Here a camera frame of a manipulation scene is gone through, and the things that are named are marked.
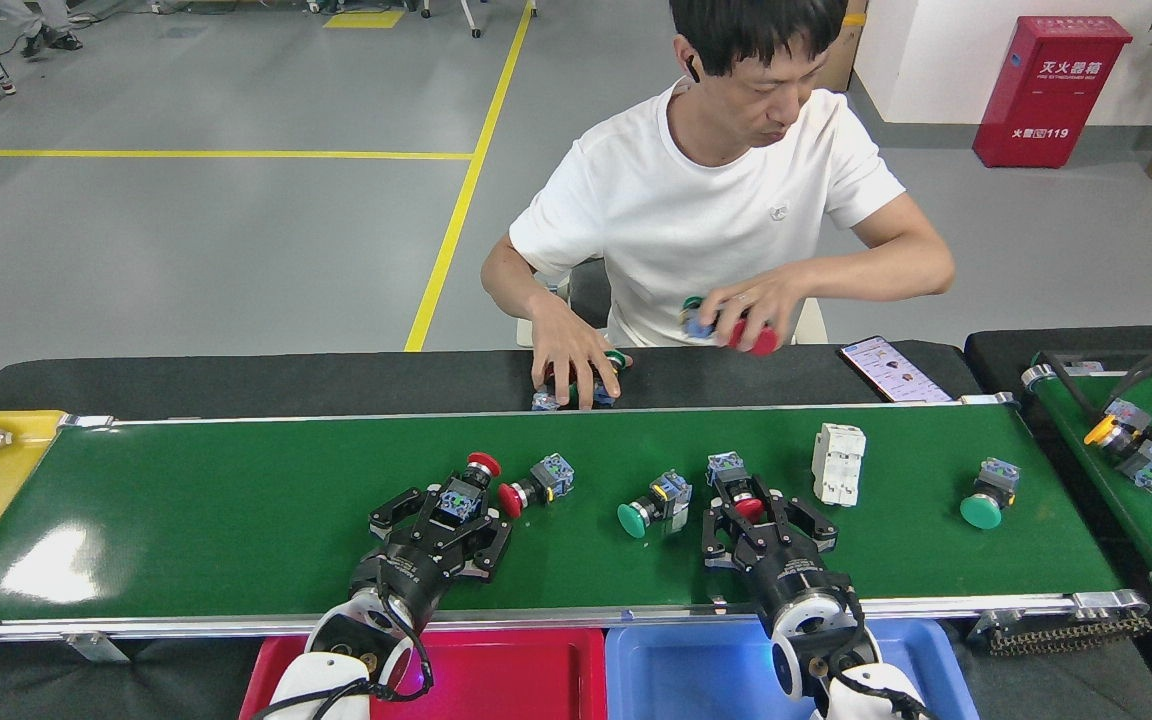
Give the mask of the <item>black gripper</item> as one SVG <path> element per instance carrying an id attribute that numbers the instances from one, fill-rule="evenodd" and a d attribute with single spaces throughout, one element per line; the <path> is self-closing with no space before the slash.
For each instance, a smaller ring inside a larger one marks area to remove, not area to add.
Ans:
<path id="1" fill-rule="evenodd" d="M 756 615 L 767 635 L 854 628 L 846 573 L 831 571 L 820 552 L 836 546 L 838 528 L 823 511 L 772 488 L 768 500 L 714 497 L 702 524 L 708 569 L 751 573 Z"/>
<path id="2" fill-rule="evenodd" d="M 452 579 L 490 582 L 508 547 L 511 526 L 482 492 L 460 483 L 407 488 L 371 511 L 371 533 L 384 547 L 361 560 L 349 579 L 349 617 L 376 629 L 394 629 L 378 588 L 408 626 L 424 629 Z M 435 550 L 426 546 L 448 546 Z"/>

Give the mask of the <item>person's left hand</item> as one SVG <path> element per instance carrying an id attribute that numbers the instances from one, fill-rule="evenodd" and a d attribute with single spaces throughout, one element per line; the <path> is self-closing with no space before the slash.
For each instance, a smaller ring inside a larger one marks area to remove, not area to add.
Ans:
<path id="1" fill-rule="evenodd" d="M 753 353 L 765 331 L 774 343 L 767 351 L 776 351 L 796 329 L 801 306 L 814 295 L 805 263 L 790 263 L 768 270 L 736 285 L 708 291 L 702 302 L 700 320 L 713 328 L 718 344 Z"/>

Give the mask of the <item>person's right hand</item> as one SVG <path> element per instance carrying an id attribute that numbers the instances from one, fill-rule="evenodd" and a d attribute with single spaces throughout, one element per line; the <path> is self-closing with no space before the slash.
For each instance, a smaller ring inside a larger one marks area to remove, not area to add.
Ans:
<path id="1" fill-rule="evenodd" d="M 540 291 L 524 304 L 532 323 L 532 381 L 545 384 L 552 374 L 553 395 L 559 406 L 579 401 L 579 409 L 594 404 L 594 382 L 611 397 L 622 395 L 620 372 L 608 356 L 611 342 L 602 333 L 573 313 L 562 300 Z"/>

